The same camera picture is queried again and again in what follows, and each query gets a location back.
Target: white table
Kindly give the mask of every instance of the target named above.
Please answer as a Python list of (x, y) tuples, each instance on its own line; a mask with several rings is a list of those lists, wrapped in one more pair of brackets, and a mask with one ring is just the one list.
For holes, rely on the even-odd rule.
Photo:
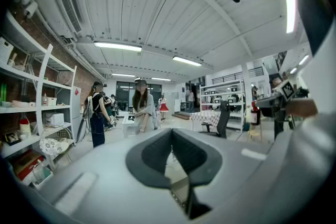
[(190, 120), (192, 121), (192, 130), (195, 130), (195, 121), (206, 122), (212, 125), (211, 129), (217, 127), (219, 122), (220, 112), (213, 110), (203, 110), (201, 112), (195, 112), (190, 114)]
[(122, 121), (124, 138), (127, 138), (129, 135), (136, 135), (136, 127), (134, 125), (134, 121), (129, 120), (129, 117), (131, 117), (132, 115), (133, 114), (129, 114), (125, 116)]

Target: fire extinguisher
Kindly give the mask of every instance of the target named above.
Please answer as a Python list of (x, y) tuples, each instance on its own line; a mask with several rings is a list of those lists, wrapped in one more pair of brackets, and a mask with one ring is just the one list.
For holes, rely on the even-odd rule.
[(258, 109), (256, 107), (256, 101), (252, 102), (250, 121), (251, 121), (252, 125), (259, 125), (260, 124), (260, 109)]

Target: office chair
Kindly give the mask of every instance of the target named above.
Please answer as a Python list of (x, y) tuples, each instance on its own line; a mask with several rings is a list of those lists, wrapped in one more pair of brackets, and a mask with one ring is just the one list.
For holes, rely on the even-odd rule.
[(228, 101), (222, 101), (220, 103), (221, 107), (221, 116), (219, 117), (219, 121), (217, 124), (217, 133), (215, 132), (200, 132), (202, 134), (207, 135), (214, 135), (218, 137), (222, 137), (226, 139), (226, 125), (230, 117), (230, 105)]

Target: ceiling light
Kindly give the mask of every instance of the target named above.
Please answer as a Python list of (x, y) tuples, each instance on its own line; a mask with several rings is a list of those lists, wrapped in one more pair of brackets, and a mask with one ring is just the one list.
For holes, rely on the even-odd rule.
[(189, 65), (193, 65), (193, 66), (197, 66), (197, 67), (200, 67), (200, 66), (201, 66), (201, 64), (198, 63), (198, 62), (189, 61), (189, 60), (187, 60), (187, 59), (183, 59), (183, 58), (181, 58), (181, 57), (177, 57), (177, 56), (174, 56), (174, 57), (173, 57), (173, 60), (175, 60), (175, 61), (179, 61), (179, 62), (188, 63)]
[(110, 49), (122, 49), (122, 50), (134, 50), (134, 51), (141, 51), (142, 49), (140, 46), (107, 43), (107, 42), (94, 42), (94, 45), (96, 47), (110, 48)]
[(294, 68), (292, 69), (292, 71), (290, 71), (290, 73), (293, 74), (293, 73), (296, 72), (296, 70), (298, 70), (298, 69), (297, 69), (296, 67), (294, 67)]
[(299, 62), (299, 65), (302, 65), (308, 59), (308, 57), (309, 57), (308, 54), (306, 56), (304, 56), (304, 58), (301, 60), (301, 62)]
[(113, 76), (124, 76), (124, 77), (135, 77), (135, 75), (126, 75), (126, 74), (116, 74), (112, 73)]
[(171, 79), (160, 79), (160, 78), (152, 78), (152, 79), (155, 79), (155, 80), (165, 80), (165, 81), (172, 81)]
[(296, 0), (286, 0), (287, 4), (287, 32), (294, 31), (295, 13), (296, 13)]

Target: brick wall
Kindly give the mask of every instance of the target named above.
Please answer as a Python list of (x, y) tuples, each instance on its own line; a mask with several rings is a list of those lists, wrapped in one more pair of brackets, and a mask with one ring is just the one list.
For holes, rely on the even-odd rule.
[[(12, 12), (15, 19), (19, 24), (30, 34), (42, 47), (48, 48), (49, 44), (53, 45), (53, 50), (51, 54), (58, 58), (60, 61), (65, 63), (71, 68), (77, 66), (77, 71), (75, 75), (74, 85), (81, 88), (80, 101), (84, 103), (85, 98), (90, 92), (93, 82), (98, 80), (90, 72), (88, 72), (84, 67), (81, 66), (66, 50), (63, 49), (62, 45), (48, 32), (44, 27), (43, 23), (34, 15), (32, 19), (27, 19), (23, 21), (23, 9), (21, 6), (11, 7), (10, 11)], [(14, 49), (13, 52), (17, 53), (15, 62), (23, 62), (26, 55), (18, 49)], [(38, 61), (33, 62), (33, 70), (36, 76), (39, 75), (41, 64)], [(47, 68), (45, 76), (48, 77), (51, 81), (57, 80), (57, 72)], [(71, 78), (71, 72), (60, 72), (59, 74), (59, 83), (67, 83)], [(13, 100), (20, 100), (21, 97), (21, 88), (22, 81), (20, 79), (15, 79), (3, 74), (0, 74), (1, 83), (7, 84), (7, 98), (6, 100), (11, 102)], [(55, 90), (53, 88), (43, 87), (42, 93), (47, 92), (48, 96), (55, 96)], [(27, 95), (31, 98), (32, 102), (36, 100), (36, 91), (32, 83), (28, 83)], [(5, 132), (11, 132), (18, 129), (19, 122), (19, 113), (15, 114), (2, 114), (2, 126), (1, 134)], [(27, 117), (30, 121), (36, 121), (36, 116), (34, 113), (27, 113)]]

